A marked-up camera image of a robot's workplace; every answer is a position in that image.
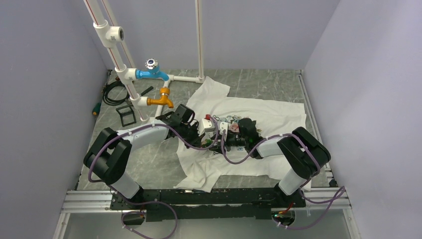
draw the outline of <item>small metal part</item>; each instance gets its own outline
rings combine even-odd
[[[157,67],[158,66],[158,61],[157,60],[155,60],[155,59],[153,59],[153,58],[151,58],[151,59],[148,59],[146,62],[145,62],[145,67],[147,68],[147,69],[149,69],[149,70],[152,70],[152,69],[154,69],[155,67]]]

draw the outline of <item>orange faucet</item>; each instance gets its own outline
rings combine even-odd
[[[161,87],[160,89],[161,97],[159,100],[148,98],[146,104],[147,105],[161,105],[165,106],[168,105],[169,108],[173,108],[173,102],[169,99],[170,89],[167,87]]]

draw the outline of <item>white wall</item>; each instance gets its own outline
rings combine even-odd
[[[138,67],[154,57],[163,68],[198,68],[194,0],[109,2]],[[204,0],[204,65],[303,69],[338,2]],[[81,11],[89,19],[88,11]],[[92,28],[91,20],[85,22]],[[107,51],[101,54],[114,68]]]
[[[70,1],[2,1],[0,22],[0,238],[49,239],[106,68]]]
[[[422,1],[342,0],[305,68],[364,239],[422,238]]]

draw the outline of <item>white towel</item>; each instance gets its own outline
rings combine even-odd
[[[197,120],[206,114],[226,118],[229,122],[237,119],[256,120],[256,127],[262,137],[292,132],[299,126],[305,127],[304,104],[258,99],[227,97],[230,87],[207,77],[202,86],[186,104],[195,111]],[[243,148],[232,147],[227,153],[231,161],[240,161],[247,152]],[[264,159],[248,158],[241,164],[228,163],[221,154],[212,151],[186,149],[179,140],[177,156],[186,173],[186,178],[175,188],[198,189],[210,192],[221,175],[261,176],[281,180],[291,169],[285,156],[271,156]],[[305,190],[311,188],[309,182]]]

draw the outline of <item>gray tile floor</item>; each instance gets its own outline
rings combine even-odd
[[[168,74],[195,77],[198,70],[163,70]],[[304,103],[305,97],[301,85],[294,70],[253,70],[253,69],[207,69],[205,75],[215,81],[230,86],[229,97],[256,98],[263,100],[277,100],[295,103]],[[140,80],[134,83],[138,92],[142,92],[149,86],[154,90],[147,94],[152,98],[159,96],[159,89],[163,82],[160,80]],[[186,104],[192,95],[201,85],[197,83],[172,82],[170,85],[171,99],[175,106]],[[122,98],[126,94],[123,88],[113,89],[109,97],[112,99]],[[141,125],[140,120],[136,124],[122,127],[116,107],[102,104],[101,112],[97,118],[91,143],[97,138],[100,131],[105,127],[114,130],[132,128]],[[156,107],[147,107],[147,113],[154,116]],[[313,135],[314,129],[307,112],[306,126]],[[178,141],[175,138],[168,139],[162,143],[150,144],[136,152],[133,152],[127,164],[127,172],[136,182],[145,189],[172,189],[186,176],[183,172],[177,154]],[[104,183],[90,183],[87,178],[88,169],[83,168],[80,176],[78,190],[106,190]],[[221,176],[215,188],[252,188],[252,187],[273,187],[277,180],[268,176]],[[325,172],[312,180],[313,187],[327,187]]]

